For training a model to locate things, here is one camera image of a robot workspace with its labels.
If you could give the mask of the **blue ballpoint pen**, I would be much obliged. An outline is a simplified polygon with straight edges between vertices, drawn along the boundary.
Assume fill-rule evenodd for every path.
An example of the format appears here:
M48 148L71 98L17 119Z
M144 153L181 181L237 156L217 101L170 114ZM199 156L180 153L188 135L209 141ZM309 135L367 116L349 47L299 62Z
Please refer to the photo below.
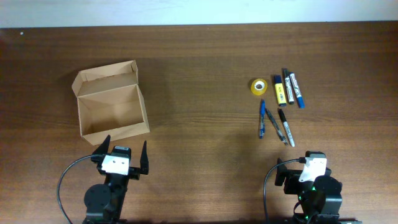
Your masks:
M265 101L261 100L260 106L260 121L259 121L259 138L262 139L265 135L265 123L264 123L264 116L265 116Z

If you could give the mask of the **yellow tape roll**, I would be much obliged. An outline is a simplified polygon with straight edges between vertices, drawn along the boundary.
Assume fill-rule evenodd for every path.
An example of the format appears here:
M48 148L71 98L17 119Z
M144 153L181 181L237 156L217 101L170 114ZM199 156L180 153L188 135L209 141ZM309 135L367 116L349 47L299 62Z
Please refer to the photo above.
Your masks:
M251 83L251 92L256 96L263 95L267 90L267 82L264 79L258 78Z

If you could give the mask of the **blue whiteboard marker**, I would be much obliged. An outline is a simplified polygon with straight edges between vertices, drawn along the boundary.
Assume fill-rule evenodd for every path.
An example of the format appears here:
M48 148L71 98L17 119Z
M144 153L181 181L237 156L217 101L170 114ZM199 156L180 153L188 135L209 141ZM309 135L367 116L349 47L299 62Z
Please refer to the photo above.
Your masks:
M303 100L303 97L302 97L302 94L301 94L297 79L295 77L295 73L291 73L289 75L289 77L290 77L290 79L292 81L292 85L293 85L293 89L294 89L295 96L296 96L296 99L297 99L298 107L300 109L304 109L305 108L305 103L304 103L304 100Z

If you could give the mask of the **black ballpoint pen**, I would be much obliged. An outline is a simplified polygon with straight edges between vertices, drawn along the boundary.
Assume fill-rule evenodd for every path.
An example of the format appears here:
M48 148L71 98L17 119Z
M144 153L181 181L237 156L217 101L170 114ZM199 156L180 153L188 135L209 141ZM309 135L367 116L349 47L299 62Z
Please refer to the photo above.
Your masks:
M270 112L267 108L265 108L265 112L266 112L266 115L268 116L268 118L270 119L270 121L271 121L273 127L275 128L276 133L277 133L279 139L280 139L286 146L288 146L289 144L288 144L288 142L287 142L285 136L283 135L282 131L280 130L278 124L276 123L276 120L274 119L274 117L273 117L273 115L271 114L271 112Z

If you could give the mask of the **black whiteboard marker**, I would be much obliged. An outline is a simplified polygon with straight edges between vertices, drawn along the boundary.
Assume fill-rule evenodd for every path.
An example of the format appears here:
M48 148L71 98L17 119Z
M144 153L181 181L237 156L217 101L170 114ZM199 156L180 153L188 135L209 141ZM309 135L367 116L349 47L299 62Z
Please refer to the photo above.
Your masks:
M294 104L294 95L293 95L293 90L292 90L292 84L290 81L290 73L286 68L282 69L282 73L284 76L284 81L285 81L285 89L286 89L286 93L287 93L287 98L288 98L288 102L290 105Z

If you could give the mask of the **yellow highlighter with dark cap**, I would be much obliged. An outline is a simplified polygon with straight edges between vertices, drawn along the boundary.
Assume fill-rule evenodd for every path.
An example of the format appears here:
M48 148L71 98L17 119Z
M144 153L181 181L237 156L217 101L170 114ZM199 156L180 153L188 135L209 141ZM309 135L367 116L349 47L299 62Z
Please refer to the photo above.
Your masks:
M282 77L280 75L274 75L274 86L275 86L275 93L277 97L277 102L280 107L287 105L287 100L284 93L284 86L282 83Z

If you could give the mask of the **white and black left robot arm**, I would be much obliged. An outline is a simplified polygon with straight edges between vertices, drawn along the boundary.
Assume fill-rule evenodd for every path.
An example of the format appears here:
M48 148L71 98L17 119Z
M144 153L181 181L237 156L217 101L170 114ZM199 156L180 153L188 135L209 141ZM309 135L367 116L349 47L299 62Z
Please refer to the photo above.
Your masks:
M147 143L142 147L140 166L130 166L131 148L114 146L109 152L111 136L92 153L91 162L96 164L98 172L105 176L102 184L91 186L85 193L86 217L84 223L127 223L121 218L124 199L130 180L139 180L141 175L149 173Z

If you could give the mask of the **black permanent marker grey barrel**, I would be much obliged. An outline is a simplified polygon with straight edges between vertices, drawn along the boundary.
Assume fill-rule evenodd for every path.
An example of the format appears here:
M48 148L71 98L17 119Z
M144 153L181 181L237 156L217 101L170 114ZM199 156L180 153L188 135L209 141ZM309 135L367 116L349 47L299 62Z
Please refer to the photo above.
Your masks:
M293 138L292 132L291 132L291 130L290 130L289 124L288 124L288 122L287 122L287 119L286 119L286 117L285 117L285 114L284 114L283 110L279 108L279 109L278 109L278 114L279 114L279 117L280 117L280 119L281 119L281 121L282 121L282 124L283 124L283 126L284 126L284 129L285 129L285 132L286 132L287 137L288 137L288 139L289 139L290 145L291 145L292 147L295 147L294 138Z

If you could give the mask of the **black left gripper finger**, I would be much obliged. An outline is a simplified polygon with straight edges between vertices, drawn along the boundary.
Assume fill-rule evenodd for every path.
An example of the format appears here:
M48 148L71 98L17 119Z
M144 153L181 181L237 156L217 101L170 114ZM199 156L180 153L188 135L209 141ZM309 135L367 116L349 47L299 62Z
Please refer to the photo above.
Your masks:
M111 136L107 135L105 140L93 151L92 155L103 155L108 153Z
M148 170L149 169L149 159L147 155L147 141L144 141L141 158L140 158L140 170Z

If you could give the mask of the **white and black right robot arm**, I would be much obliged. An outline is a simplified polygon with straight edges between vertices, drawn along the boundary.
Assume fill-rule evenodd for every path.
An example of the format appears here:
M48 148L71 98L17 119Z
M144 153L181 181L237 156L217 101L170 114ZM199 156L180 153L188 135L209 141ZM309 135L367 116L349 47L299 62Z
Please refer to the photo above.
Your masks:
M289 161L277 160L276 186L283 186L284 193L296 195L297 203L290 223L299 224L356 224L355 219L341 219L340 208L343 184L331 176L326 155L320 151L307 151L303 157L291 160L303 164L303 169L289 169Z

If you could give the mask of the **brown cardboard box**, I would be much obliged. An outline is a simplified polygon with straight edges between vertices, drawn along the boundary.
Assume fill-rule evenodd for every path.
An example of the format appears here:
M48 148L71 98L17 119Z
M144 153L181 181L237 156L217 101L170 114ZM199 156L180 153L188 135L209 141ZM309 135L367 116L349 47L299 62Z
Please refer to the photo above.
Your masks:
M150 132L136 61L81 70L72 90L80 135L90 144L101 144L106 136L114 141Z

